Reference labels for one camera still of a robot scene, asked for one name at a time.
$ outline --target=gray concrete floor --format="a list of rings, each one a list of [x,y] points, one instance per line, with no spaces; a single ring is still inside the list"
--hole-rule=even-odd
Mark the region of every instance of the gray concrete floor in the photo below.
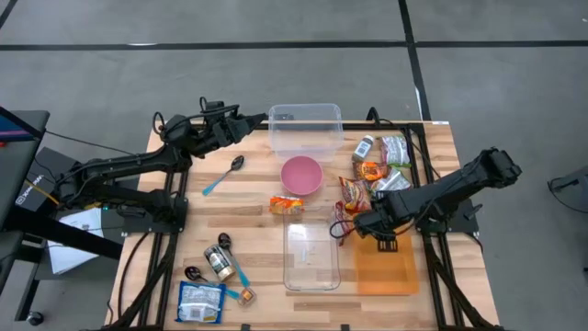
[[[417,40],[588,40],[582,0],[410,0],[409,9]],[[398,4],[385,0],[18,0],[0,30],[0,44],[403,38]],[[588,164],[588,48],[418,53],[432,117],[451,122],[461,161],[495,145],[524,171],[515,186],[476,196],[502,324],[584,330],[588,217],[560,206],[545,183]],[[50,130],[126,150],[144,150],[154,111],[195,113],[201,95],[245,113],[333,102],[346,120],[370,106],[391,120],[420,118],[402,48],[0,51],[4,107],[47,109]],[[113,155],[53,137],[44,144],[80,160]],[[0,297],[2,330],[33,329],[12,322],[29,269],[17,263]],[[33,308],[47,320],[36,329],[102,325],[116,264],[101,271],[42,282]]]

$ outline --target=clear plastic container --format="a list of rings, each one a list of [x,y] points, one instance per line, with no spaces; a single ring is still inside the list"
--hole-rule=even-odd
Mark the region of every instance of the clear plastic container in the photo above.
[[[291,291],[329,291],[341,284],[338,245],[329,235],[333,207],[284,215],[284,285]]]
[[[335,104],[275,105],[269,110],[269,141],[282,162],[298,155],[331,162],[343,145],[341,109]]]

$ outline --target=blue snack bag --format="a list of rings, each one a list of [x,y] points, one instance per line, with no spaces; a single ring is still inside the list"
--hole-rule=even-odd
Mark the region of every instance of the blue snack bag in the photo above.
[[[180,282],[176,322],[220,324],[225,284],[196,284]]]

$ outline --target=wooden table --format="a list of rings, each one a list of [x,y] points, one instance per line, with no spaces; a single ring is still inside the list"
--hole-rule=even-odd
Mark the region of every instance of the wooden table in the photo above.
[[[441,175],[459,168],[458,155],[451,128],[447,124],[424,122],[426,140],[431,161]],[[397,131],[346,131],[344,146],[335,162],[324,168],[325,186],[321,198],[315,205],[332,205],[341,199],[338,176],[352,178],[350,155],[358,141],[366,134],[375,136],[398,134]],[[148,151],[160,147],[159,137],[151,134]],[[230,174],[209,196],[202,196],[202,189],[219,177],[230,166],[231,160],[242,154],[245,166]],[[426,183],[422,158],[416,153],[421,183]],[[283,223],[277,222],[268,212],[269,198],[287,194],[280,184],[279,162],[270,150],[267,131],[257,130],[232,145],[195,160],[190,168],[187,183],[189,213],[185,231],[179,235],[175,253],[174,272],[170,287],[165,330],[239,329],[250,324],[257,329],[340,329],[341,324],[350,324],[352,330],[400,329],[436,330],[435,311],[424,259],[421,236],[412,231],[416,268],[420,281],[418,294],[410,296],[357,296],[353,271],[354,257],[351,245],[344,245],[339,252],[342,283],[338,289],[325,292],[288,291],[283,284]],[[164,186],[165,174],[151,173],[141,176],[140,190],[151,190]],[[234,300],[224,306],[222,325],[195,325],[177,323],[177,295],[180,280],[186,280],[184,268],[198,266],[209,280],[215,280],[210,267],[202,256],[204,249],[217,241],[217,236],[226,232],[232,236],[232,252],[237,256],[244,273],[257,293],[256,302],[241,308]],[[119,271],[110,303],[117,311],[119,280],[131,249],[139,234],[126,238]],[[167,245],[166,238],[162,247]],[[498,324],[492,293],[481,250],[464,234],[448,236],[455,275],[460,288],[471,303],[488,321]],[[128,307],[145,282],[145,274],[152,250],[153,235],[150,234],[130,262],[123,292],[124,307]],[[230,280],[230,288],[240,291],[238,278]],[[447,290],[442,285],[447,322],[453,323]],[[160,290],[156,288],[151,302],[148,324],[153,324],[157,311]]]

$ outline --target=small bottle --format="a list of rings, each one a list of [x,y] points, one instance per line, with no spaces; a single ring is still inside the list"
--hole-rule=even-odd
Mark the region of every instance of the small bottle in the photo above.
[[[357,146],[356,151],[353,152],[353,156],[351,156],[351,159],[356,162],[363,161],[368,155],[371,146],[373,145],[374,137],[370,135],[365,136],[364,139],[362,139],[361,142],[359,142],[359,145]]]

